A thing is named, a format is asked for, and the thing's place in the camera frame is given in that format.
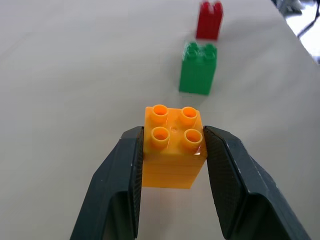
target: white table surface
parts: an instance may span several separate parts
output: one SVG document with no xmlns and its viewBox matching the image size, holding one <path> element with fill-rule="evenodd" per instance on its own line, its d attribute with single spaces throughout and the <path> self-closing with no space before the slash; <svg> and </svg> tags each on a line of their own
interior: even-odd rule
<svg viewBox="0 0 320 240">
<path fill-rule="evenodd" d="M 240 137 L 320 238 L 320 68 L 270 0 L 224 0 L 210 96 L 178 92 L 197 0 L 0 1 L 0 239 L 68 240 L 92 175 L 146 106 Z M 143 188 L 139 240 L 222 240 L 207 165 Z"/>
</svg>

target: red lego duplo brick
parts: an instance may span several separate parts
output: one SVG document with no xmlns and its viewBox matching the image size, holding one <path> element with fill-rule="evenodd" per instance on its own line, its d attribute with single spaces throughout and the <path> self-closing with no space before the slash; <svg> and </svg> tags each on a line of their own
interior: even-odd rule
<svg viewBox="0 0 320 240">
<path fill-rule="evenodd" d="M 224 15 L 220 1 L 210 3 L 204 1 L 200 5 L 197 39 L 218 40 L 219 30 Z"/>
</svg>

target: textured gripper pad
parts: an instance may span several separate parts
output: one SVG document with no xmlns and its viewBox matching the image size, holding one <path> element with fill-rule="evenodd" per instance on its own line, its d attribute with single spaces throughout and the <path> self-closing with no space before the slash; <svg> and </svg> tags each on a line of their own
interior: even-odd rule
<svg viewBox="0 0 320 240">
<path fill-rule="evenodd" d="M 136 153 L 133 160 L 132 178 L 130 197 L 133 206 L 133 231 L 134 237 L 138 236 L 139 216 L 140 216 L 140 202 L 141 202 L 141 188 L 142 188 L 142 169 L 144 158 L 144 129 L 137 136 Z"/>
<path fill-rule="evenodd" d="M 235 227 L 245 190 L 225 143 L 210 130 L 210 127 L 204 127 L 203 132 L 212 196 L 222 234 L 228 239 Z"/>
</svg>

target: lego duplo brick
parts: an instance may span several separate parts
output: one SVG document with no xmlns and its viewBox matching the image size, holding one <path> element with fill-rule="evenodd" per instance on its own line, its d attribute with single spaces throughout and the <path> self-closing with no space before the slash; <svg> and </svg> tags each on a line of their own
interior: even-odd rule
<svg viewBox="0 0 320 240">
<path fill-rule="evenodd" d="M 202 2 L 195 37 L 197 39 L 218 40 L 223 14 L 220 1 L 215 3 Z"/>
<path fill-rule="evenodd" d="M 182 55 L 179 91 L 208 95 L 217 67 L 217 48 L 212 44 L 187 44 Z"/>
<path fill-rule="evenodd" d="M 145 109 L 142 186 L 189 189 L 207 158 L 199 111 Z"/>
</svg>

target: orange lego duplo brick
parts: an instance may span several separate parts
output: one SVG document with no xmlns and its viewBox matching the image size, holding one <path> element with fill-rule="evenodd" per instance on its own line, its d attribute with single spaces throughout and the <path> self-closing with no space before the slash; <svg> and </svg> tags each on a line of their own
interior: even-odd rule
<svg viewBox="0 0 320 240">
<path fill-rule="evenodd" d="M 207 155 L 199 111 L 189 106 L 145 108 L 143 187 L 189 189 Z"/>
</svg>

